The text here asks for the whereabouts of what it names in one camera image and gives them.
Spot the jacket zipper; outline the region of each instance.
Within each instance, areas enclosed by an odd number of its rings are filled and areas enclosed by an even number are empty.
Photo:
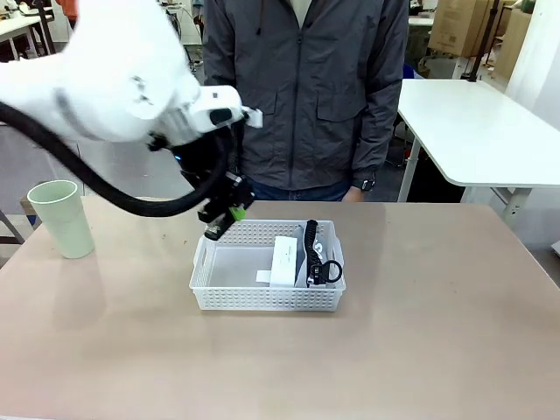
[[[294,158],[295,158],[295,148],[296,148],[296,122],[298,120],[298,94],[299,94],[299,70],[301,67],[301,48],[304,43],[303,31],[299,31],[297,36],[297,66],[296,66],[296,84],[294,87],[294,109],[292,112],[291,119],[291,145],[290,145],[290,166],[288,169],[288,187],[291,188],[291,178],[294,171]]]

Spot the white robotic arm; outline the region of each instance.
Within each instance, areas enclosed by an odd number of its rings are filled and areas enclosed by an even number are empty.
[[[76,32],[62,53],[0,64],[0,121],[40,143],[94,191],[132,213],[168,216],[210,199],[200,218],[210,223],[207,235],[217,239],[235,221],[224,209],[238,213],[253,199],[243,179],[225,173],[222,155],[228,152],[230,128],[259,127],[262,114],[243,107],[233,87],[200,86],[155,0],[80,0],[79,12]],[[85,164],[53,150],[60,149],[56,137],[134,142],[154,131],[152,149],[171,150],[195,187],[190,200],[173,202],[173,210],[115,198]],[[215,165],[221,173],[213,171]]]

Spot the storage basket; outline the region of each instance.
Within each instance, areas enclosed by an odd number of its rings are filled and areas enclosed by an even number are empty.
[[[245,220],[217,242],[202,237],[194,256],[190,287],[200,309],[227,311],[336,311],[346,289],[344,275],[326,289],[276,288],[256,282],[258,270],[270,270],[277,236],[293,236],[299,220]],[[344,267],[334,223],[318,220],[327,257]],[[331,267],[332,278],[337,269]]]

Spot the jeans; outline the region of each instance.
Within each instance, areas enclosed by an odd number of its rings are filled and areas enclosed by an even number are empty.
[[[342,201],[350,189],[350,181],[335,185],[320,186],[308,190],[288,191],[268,186],[249,179],[257,200],[267,201]]]

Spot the wristwatch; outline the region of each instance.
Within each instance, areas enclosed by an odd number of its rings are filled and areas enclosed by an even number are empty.
[[[372,190],[372,188],[375,186],[375,174],[370,179],[365,179],[365,180],[355,179],[352,183],[352,186],[355,186],[356,188],[360,188],[364,193],[369,193]]]

